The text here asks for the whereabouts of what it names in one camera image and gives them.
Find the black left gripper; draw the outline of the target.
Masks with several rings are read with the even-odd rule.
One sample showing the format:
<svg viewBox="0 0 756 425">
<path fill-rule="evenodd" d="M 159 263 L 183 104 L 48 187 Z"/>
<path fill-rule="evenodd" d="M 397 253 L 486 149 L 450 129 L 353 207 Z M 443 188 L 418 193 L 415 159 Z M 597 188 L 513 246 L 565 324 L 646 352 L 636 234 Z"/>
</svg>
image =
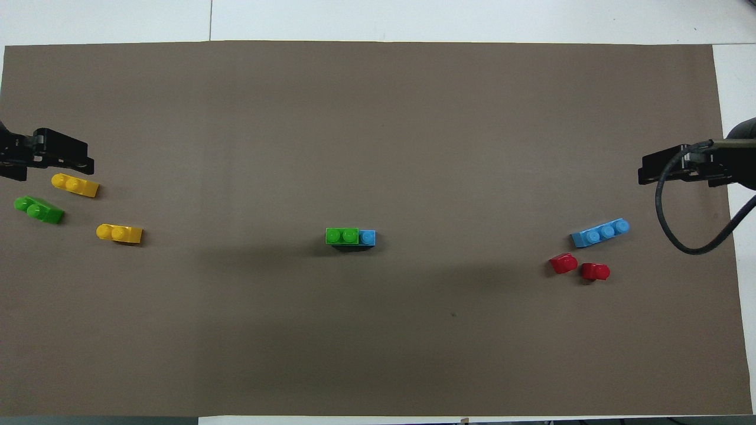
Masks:
<svg viewBox="0 0 756 425">
<path fill-rule="evenodd" d="M 35 136 L 1 131 L 2 177 L 26 181 L 29 168 L 46 167 L 94 175 L 95 161 L 87 157 L 87 143 L 49 128 L 36 129 Z"/>
</svg>

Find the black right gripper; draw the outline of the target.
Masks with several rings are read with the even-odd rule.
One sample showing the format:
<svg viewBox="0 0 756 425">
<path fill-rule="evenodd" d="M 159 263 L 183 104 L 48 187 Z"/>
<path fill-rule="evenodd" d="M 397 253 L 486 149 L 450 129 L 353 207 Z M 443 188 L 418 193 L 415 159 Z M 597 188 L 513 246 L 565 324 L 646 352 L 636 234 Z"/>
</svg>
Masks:
<svg viewBox="0 0 756 425">
<path fill-rule="evenodd" d="M 738 184 L 750 190 L 755 188 L 755 142 L 754 140 L 707 140 L 689 145 L 686 154 L 687 166 L 673 164 L 666 173 L 667 164 L 686 149 L 676 145 L 643 156 L 643 166 L 638 169 L 638 184 L 651 185 L 666 179 L 707 181 L 710 187 Z"/>
</svg>

